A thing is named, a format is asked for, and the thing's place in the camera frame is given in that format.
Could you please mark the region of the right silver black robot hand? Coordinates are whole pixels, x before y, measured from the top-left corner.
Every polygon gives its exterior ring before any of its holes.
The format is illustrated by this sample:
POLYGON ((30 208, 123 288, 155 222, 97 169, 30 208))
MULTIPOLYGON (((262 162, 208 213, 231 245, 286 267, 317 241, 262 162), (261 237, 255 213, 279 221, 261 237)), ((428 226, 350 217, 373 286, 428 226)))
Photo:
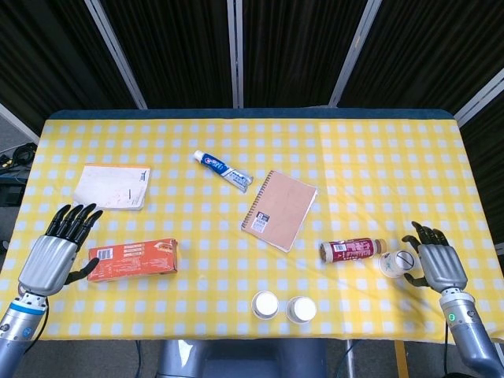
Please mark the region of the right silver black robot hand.
POLYGON ((417 252, 424 275, 415 278, 410 273, 404 273, 406 281, 414 287, 430 287, 440 294, 450 289, 463 291, 468 277, 457 251, 448 243, 446 236, 439 229, 423 226, 416 221, 411 224, 418 237, 405 235, 402 241, 409 243, 417 252))

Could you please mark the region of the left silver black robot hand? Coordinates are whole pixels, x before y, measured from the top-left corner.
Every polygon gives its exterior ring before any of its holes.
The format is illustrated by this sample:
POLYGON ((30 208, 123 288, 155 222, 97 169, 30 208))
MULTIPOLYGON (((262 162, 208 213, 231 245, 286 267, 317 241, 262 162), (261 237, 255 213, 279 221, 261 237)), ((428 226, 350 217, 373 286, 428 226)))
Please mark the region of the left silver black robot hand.
POLYGON ((84 241, 103 214, 96 205, 65 205, 52 218, 45 233, 35 241, 18 277, 18 292, 49 297, 65 285, 89 276, 100 262, 91 258, 80 270, 72 271, 84 241))

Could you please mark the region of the small white yogurt bottle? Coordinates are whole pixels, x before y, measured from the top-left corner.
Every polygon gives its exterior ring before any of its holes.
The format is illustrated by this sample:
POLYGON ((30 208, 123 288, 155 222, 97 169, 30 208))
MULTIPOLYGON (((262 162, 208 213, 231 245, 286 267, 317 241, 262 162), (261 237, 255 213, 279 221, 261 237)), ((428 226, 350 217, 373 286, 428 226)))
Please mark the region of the small white yogurt bottle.
POLYGON ((389 278, 399 278, 415 267, 415 258, 407 250, 382 254, 379 260, 380 271, 389 278))

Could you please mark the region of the white paper cup blue flower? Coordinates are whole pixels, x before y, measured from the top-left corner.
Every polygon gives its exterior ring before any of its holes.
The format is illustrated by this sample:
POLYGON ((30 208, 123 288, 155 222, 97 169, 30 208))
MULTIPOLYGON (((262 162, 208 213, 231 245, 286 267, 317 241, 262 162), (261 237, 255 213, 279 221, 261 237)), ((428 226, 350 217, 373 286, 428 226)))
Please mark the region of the white paper cup blue flower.
POLYGON ((271 291, 259 291, 251 301, 252 313, 260 320, 271 320, 279 311, 278 298, 271 291))

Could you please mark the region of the grey robot base column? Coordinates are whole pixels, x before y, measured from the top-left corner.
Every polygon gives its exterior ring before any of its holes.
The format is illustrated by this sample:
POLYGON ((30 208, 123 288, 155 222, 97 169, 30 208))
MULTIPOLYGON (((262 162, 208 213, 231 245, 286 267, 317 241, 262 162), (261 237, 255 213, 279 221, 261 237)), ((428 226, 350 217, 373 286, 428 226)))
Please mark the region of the grey robot base column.
POLYGON ((326 340, 168 339, 156 378, 326 378, 326 340))

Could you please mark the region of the dark equipment box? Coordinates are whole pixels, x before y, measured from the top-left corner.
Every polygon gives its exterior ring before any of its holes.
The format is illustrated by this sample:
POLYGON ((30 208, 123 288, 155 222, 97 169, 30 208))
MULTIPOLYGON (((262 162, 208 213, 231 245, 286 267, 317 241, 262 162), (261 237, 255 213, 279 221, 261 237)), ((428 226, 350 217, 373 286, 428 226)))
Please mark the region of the dark equipment box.
POLYGON ((27 180, 0 176, 0 207, 18 207, 24 197, 27 180))

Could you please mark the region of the red Costa coffee bottle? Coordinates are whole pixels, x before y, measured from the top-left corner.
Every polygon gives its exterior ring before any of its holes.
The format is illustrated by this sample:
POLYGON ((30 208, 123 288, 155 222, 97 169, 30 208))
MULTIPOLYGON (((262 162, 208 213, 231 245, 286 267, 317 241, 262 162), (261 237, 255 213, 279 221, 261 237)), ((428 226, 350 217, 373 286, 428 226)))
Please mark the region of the red Costa coffee bottle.
POLYGON ((384 239, 370 238, 322 242, 319 247, 321 260, 325 263, 361 260, 386 251, 384 239))

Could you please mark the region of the white worn paperback book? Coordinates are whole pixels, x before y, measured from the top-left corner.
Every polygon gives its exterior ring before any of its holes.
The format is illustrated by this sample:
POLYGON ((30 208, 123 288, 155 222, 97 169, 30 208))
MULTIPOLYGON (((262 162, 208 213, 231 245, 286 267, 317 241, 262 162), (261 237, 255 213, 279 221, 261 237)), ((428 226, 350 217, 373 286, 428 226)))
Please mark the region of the white worn paperback book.
POLYGON ((145 165, 86 164, 73 192, 75 203, 98 209, 141 210, 151 168, 145 165))

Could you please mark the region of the yellow floor tape strip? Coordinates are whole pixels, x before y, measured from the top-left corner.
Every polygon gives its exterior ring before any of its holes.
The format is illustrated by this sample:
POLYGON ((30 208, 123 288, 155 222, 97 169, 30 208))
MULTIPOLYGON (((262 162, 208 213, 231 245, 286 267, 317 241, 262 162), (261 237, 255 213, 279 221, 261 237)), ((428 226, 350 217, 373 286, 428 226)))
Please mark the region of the yellow floor tape strip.
POLYGON ((410 378, 407 365, 405 343, 401 340, 395 340, 394 346, 398 378, 410 378))

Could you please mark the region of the black ribbed partition panel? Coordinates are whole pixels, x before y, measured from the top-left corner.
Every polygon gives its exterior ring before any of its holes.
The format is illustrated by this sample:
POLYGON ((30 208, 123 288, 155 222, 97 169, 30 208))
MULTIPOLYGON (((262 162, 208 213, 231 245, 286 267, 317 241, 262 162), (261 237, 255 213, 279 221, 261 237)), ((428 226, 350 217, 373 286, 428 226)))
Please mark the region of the black ribbed partition panel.
POLYGON ((59 110, 135 108, 84 0, 0 0, 0 103, 36 133, 59 110))
POLYGON ((456 113, 504 69, 504 0, 382 0, 339 106, 456 113))
POLYGON ((226 0, 100 0, 150 109, 232 107, 226 0))
POLYGON ((493 243, 504 243, 504 91, 461 127, 493 243))
POLYGON ((326 106, 367 0, 243 0, 244 105, 326 106))

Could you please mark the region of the yellow white checkered tablecloth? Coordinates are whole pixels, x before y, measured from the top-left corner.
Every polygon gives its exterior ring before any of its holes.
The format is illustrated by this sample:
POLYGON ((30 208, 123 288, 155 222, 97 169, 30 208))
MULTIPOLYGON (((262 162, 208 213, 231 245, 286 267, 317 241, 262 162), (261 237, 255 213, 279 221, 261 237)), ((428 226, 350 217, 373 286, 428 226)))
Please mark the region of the yellow white checkered tablecloth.
POLYGON ((401 250, 416 221, 446 235, 488 333, 504 340, 504 276, 453 120, 49 120, 0 272, 0 317, 33 243, 72 200, 87 163, 145 165, 150 180, 141 210, 103 213, 75 268, 94 247, 173 238, 178 270, 65 287, 50 298, 45 339, 439 342, 444 317, 434 291, 385 277, 375 258, 325 264, 318 252, 324 241, 363 237, 401 250), (197 162, 196 150, 252 176, 246 193, 197 162), (317 189, 287 253, 241 230, 272 170, 317 189), (271 320, 252 313, 259 291, 278 298, 271 320), (297 296, 316 304, 307 324, 286 316, 297 296))

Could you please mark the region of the white paper cup green leaves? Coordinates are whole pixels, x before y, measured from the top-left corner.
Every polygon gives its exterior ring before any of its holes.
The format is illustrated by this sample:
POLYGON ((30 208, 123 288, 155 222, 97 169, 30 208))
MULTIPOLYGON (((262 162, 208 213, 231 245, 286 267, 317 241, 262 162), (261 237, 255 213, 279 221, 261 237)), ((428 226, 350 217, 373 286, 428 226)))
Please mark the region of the white paper cup green leaves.
POLYGON ((297 296, 287 302, 285 313, 289 321, 295 324, 307 324, 316 316, 317 307, 311 298, 297 296))

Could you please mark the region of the brown spiral notebook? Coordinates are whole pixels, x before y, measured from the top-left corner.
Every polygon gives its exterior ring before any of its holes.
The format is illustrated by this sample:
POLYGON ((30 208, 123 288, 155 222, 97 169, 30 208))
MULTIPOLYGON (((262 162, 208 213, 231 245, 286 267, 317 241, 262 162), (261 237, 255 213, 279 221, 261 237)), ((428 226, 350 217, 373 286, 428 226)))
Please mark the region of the brown spiral notebook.
POLYGON ((317 196, 317 189, 272 170, 245 216, 241 230, 287 253, 317 196))

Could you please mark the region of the blue white toothpaste tube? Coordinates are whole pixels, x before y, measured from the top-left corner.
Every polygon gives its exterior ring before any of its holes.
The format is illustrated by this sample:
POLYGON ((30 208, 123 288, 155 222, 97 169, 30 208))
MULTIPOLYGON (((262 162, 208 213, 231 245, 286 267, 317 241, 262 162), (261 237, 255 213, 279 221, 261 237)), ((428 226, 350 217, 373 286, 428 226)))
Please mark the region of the blue white toothpaste tube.
POLYGON ((247 174, 230 167, 211 154, 196 150, 193 156, 197 162, 240 189, 242 193, 246 193, 248 187, 253 183, 254 178, 252 176, 248 176, 247 174))

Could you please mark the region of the white partition frame post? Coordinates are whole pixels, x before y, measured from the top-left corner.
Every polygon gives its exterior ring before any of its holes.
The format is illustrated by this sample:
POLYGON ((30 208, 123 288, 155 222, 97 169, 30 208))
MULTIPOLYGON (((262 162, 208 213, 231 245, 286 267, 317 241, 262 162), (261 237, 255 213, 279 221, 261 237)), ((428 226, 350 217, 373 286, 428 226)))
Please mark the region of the white partition frame post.
POLYGON ((9 123, 19 132, 23 133, 27 138, 29 138, 33 143, 39 144, 39 136, 36 135, 22 120, 20 120, 15 114, 8 110, 0 102, 0 118, 9 123))
POLYGON ((234 109, 244 108, 243 0, 226 0, 234 109))
POLYGON ((83 0, 138 109, 148 109, 143 93, 100 0, 83 0))
POLYGON ((504 68, 482 86, 455 114, 458 127, 462 128, 481 110, 504 91, 504 68))
POLYGON ((352 38, 347 51, 343 66, 339 72, 338 79, 328 102, 328 107, 336 108, 343 96, 343 92, 348 84, 354 67, 359 59, 367 36, 372 28, 376 15, 381 7, 382 0, 367 0, 361 19, 352 38))

